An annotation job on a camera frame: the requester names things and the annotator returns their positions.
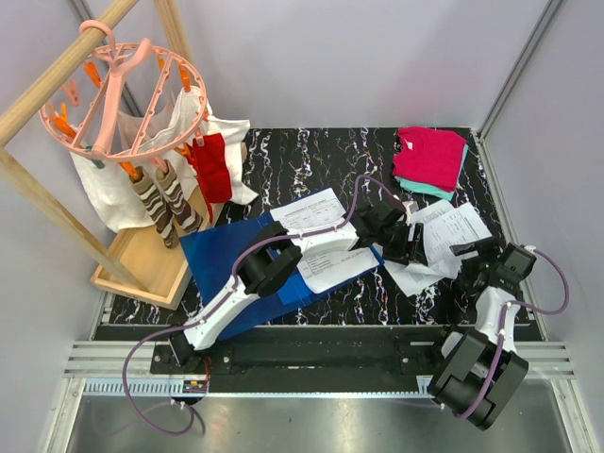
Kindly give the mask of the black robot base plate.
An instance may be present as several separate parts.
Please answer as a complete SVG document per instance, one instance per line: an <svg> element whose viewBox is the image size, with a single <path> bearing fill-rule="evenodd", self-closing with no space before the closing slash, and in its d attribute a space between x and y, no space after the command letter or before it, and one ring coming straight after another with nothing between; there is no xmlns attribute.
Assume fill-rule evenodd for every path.
<svg viewBox="0 0 604 453"><path fill-rule="evenodd" d="M258 327L179 366L165 342L104 343L93 366L111 391L181 397L427 396L448 328Z"/></svg>

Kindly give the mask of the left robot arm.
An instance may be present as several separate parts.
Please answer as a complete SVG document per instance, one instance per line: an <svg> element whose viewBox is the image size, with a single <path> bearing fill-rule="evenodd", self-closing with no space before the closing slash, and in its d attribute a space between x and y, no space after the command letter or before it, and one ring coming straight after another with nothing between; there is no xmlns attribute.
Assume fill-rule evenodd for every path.
<svg viewBox="0 0 604 453"><path fill-rule="evenodd" d="M389 198L373 207L354 208L317 227L287 228L280 221L268 224L235 259L223 288L170 336L171 363L182 373L196 372L203 364L203 350L212 347L249 305L286 286L302 260L378 244L386 260L419 261L417 245L423 240L423 225L411 220L416 211L414 202Z"/></svg>

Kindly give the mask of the blue plastic folder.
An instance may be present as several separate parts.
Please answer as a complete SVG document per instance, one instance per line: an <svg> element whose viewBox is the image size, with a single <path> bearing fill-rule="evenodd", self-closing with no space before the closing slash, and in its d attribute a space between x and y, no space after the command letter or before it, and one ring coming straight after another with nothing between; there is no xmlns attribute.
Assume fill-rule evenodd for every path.
<svg viewBox="0 0 604 453"><path fill-rule="evenodd" d="M265 213L256 218L216 226L180 238L182 250L204 305L208 305L227 284L235 259L272 222L271 214ZM294 271L277 293L252 303L238 314L221 332L219 339L229 339L305 308L341 289L345 284L343 280L325 292L315 293L306 285L300 272Z"/></svg>

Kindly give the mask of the white paper files stack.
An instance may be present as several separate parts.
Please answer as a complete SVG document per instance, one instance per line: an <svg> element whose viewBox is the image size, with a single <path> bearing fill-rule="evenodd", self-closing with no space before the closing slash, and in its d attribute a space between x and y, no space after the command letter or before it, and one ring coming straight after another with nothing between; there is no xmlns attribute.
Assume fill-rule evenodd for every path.
<svg viewBox="0 0 604 453"><path fill-rule="evenodd" d="M412 201L385 198L348 217L331 189L273 209L270 215L301 248L298 269L315 294L380 261L404 295L417 295L456 277L461 259L451 246L491 235L469 203L455 208L441 200L419 209Z"/></svg>

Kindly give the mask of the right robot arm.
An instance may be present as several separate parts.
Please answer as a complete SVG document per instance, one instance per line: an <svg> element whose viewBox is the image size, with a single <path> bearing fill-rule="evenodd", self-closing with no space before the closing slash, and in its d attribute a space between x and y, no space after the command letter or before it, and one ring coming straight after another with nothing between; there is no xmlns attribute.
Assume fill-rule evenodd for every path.
<svg viewBox="0 0 604 453"><path fill-rule="evenodd" d="M523 301L520 283L529 276L536 257L490 237L452 245L461 259L456 282L475 302L475 326L465 332L451 328L428 351L436 371L428 385L433 400L476 428L489 428L527 375L529 364L518 354L514 323Z"/></svg>

